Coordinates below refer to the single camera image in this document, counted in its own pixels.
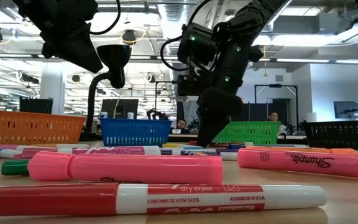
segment computer monitor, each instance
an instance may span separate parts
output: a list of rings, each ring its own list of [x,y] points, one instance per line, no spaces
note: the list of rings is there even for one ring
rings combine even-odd
[[[335,101],[334,109],[336,119],[358,118],[358,111],[350,113],[347,112],[347,110],[358,109],[358,101]]]
[[[113,118],[116,103],[117,103],[117,100],[103,100],[101,112],[107,112],[108,118]],[[127,119],[128,112],[132,112],[134,114],[134,119],[136,119],[138,104],[139,104],[138,99],[119,100],[117,109],[116,109],[116,117],[115,118]]]

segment ceiling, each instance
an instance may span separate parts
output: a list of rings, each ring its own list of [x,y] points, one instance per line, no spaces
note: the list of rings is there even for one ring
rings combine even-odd
[[[117,16],[115,1],[99,2],[99,12],[95,15],[92,30],[104,30]],[[122,44],[121,35],[125,30],[133,29],[137,43],[132,49],[133,58],[140,55],[158,55],[161,45],[169,38],[181,34],[181,25],[186,23],[200,0],[149,0],[144,2],[121,1],[122,14],[117,26],[107,34],[91,36],[95,47],[106,44]],[[250,1],[214,0],[205,5],[197,14],[195,22],[212,27],[224,21],[233,12],[247,5]],[[293,0],[281,15],[266,27],[256,44],[265,44],[262,50],[265,57],[275,58],[358,58],[358,12],[352,1],[313,1]],[[0,0],[0,28],[3,40],[0,54],[34,54],[41,53],[44,41],[39,37],[39,30],[31,21],[21,18],[11,0]],[[316,44],[307,47],[310,40],[323,38],[324,46]],[[294,38],[291,43],[283,40]],[[175,55],[177,44],[170,45],[166,54]],[[42,64],[45,59],[8,59],[0,58],[0,109],[17,107],[19,96],[38,97],[40,85],[21,80],[22,74],[42,81]],[[87,95],[91,79],[97,75],[72,63],[59,62],[67,74],[66,113],[86,113]],[[293,63],[255,63],[251,69],[286,68],[289,72],[299,64]],[[105,94],[97,94],[96,111],[100,110],[105,98],[121,96],[136,97],[142,103],[140,115],[154,107],[155,84],[150,83],[150,76],[156,81],[172,81],[175,73],[158,60],[131,60],[125,67],[126,85],[123,90],[113,90],[108,82],[101,82],[98,88]],[[73,75],[79,75],[80,81],[74,82]],[[162,90],[158,96],[157,109],[172,116],[176,115],[176,102],[183,100],[175,96],[174,86],[159,84]]]

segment orange basket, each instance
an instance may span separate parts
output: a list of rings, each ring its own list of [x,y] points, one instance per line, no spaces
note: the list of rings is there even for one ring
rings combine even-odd
[[[77,143],[85,118],[0,111],[0,144]]]

